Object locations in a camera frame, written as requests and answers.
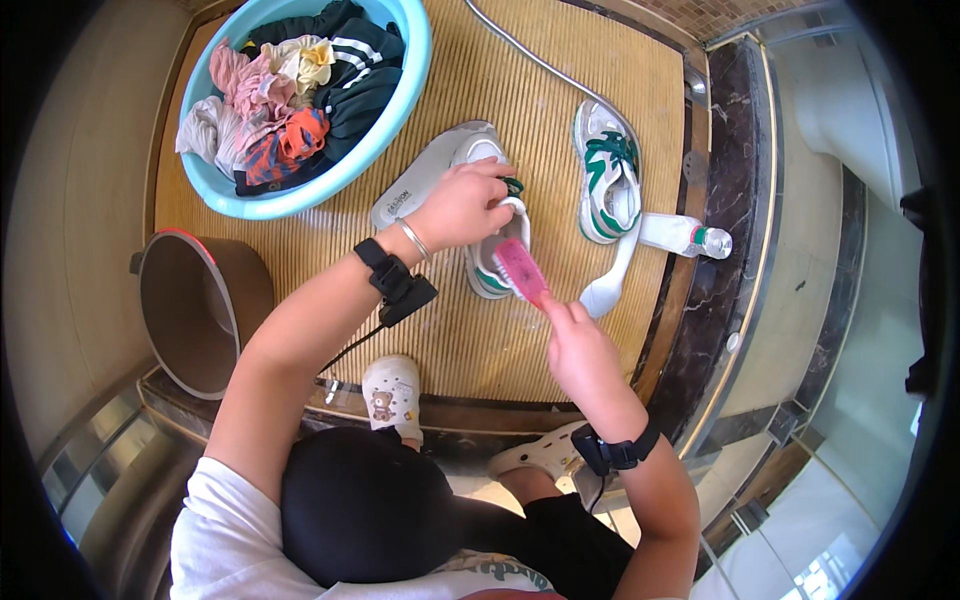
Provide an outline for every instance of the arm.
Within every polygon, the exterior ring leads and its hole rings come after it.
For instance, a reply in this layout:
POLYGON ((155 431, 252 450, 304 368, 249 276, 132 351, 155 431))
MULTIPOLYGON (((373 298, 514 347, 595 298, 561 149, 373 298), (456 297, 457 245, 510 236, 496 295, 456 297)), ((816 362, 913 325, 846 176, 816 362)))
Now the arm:
MULTIPOLYGON (((613 341, 580 302, 545 297, 553 325, 547 362, 554 378, 604 441, 633 441, 647 411, 619 372, 613 341)), ((640 544, 614 598, 684 597, 697 564, 700 509, 693 482, 662 435, 647 459, 620 471, 640 527, 640 544)))
MULTIPOLYGON (((430 252, 481 240, 513 216, 508 206, 490 206, 507 195, 496 177, 514 172, 495 159, 454 167, 406 222, 430 252)), ((421 260, 397 225, 374 239, 408 267, 421 260)), ((350 252, 308 280, 257 329, 233 370, 204 456, 236 471, 277 505, 314 376, 380 302, 371 274, 350 252)))

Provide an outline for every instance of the dark green garment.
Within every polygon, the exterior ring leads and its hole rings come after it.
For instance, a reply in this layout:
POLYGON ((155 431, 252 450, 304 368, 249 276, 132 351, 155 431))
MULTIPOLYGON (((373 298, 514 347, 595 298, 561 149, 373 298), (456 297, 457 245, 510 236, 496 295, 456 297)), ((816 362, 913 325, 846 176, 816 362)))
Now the dark green garment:
POLYGON ((257 27, 250 32, 250 41, 254 46, 248 46, 241 52, 253 60, 260 56, 260 46, 268 42, 279 44, 281 41, 306 35, 331 37, 347 21, 361 14, 363 7, 358 7, 350 0, 335 0, 326 5, 317 16, 292 16, 257 27))
POLYGON ((323 149, 327 158, 337 161, 353 150, 380 118, 402 73, 396 67, 385 66, 370 71, 350 87, 329 90, 328 104, 323 108, 330 121, 323 149))
MULTIPOLYGON (((396 31, 390 25, 387 29, 396 31)), ((347 21, 330 38, 330 45, 336 62, 330 65, 330 83, 317 90, 315 107, 328 104, 326 92, 349 84, 364 69, 403 64, 403 39, 365 19, 347 21)))

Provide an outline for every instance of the green shoelace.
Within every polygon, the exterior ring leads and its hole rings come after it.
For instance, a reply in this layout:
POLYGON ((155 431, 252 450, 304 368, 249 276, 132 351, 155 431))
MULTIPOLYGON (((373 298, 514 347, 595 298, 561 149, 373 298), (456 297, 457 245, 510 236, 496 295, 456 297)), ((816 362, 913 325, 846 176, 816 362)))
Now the green shoelace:
POLYGON ((620 164, 623 160, 636 168, 634 160, 636 159, 636 144, 633 140, 627 140, 619 132, 600 132, 605 139, 595 137, 587 140, 587 149, 595 152, 610 153, 611 166, 620 164))
POLYGON ((520 197, 520 192, 523 191, 523 183, 520 183, 512 177, 499 177, 497 179, 507 184, 507 196, 513 196, 514 198, 520 197))

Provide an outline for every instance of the yellow cloth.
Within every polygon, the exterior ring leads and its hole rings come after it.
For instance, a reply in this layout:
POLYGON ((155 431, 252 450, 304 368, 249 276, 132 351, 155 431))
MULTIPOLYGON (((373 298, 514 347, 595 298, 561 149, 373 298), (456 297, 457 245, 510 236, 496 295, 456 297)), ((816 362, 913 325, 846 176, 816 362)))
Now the yellow cloth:
POLYGON ((330 81, 333 48, 330 40, 319 36, 300 36, 274 46, 265 43, 260 53, 270 59, 270 72, 297 82, 297 96, 304 96, 318 85, 330 81))

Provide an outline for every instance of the bracelet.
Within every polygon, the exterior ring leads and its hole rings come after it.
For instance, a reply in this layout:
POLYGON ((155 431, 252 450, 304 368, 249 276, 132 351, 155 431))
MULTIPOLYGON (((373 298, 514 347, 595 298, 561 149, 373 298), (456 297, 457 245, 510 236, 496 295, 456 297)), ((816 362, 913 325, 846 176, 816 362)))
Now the bracelet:
POLYGON ((407 237, 410 238, 410 241, 414 243, 414 246, 417 247, 417 250, 420 251, 420 254, 423 255, 423 260, 430 260, 430 252, 427 251, 426 246, 423 245, 423 242, 417 237, 410 226, 407 225, 407 222, 400 217, 396 217, 396 223, 400 225, 400 228, 403 229, 403 232, 407 234, 407 237))

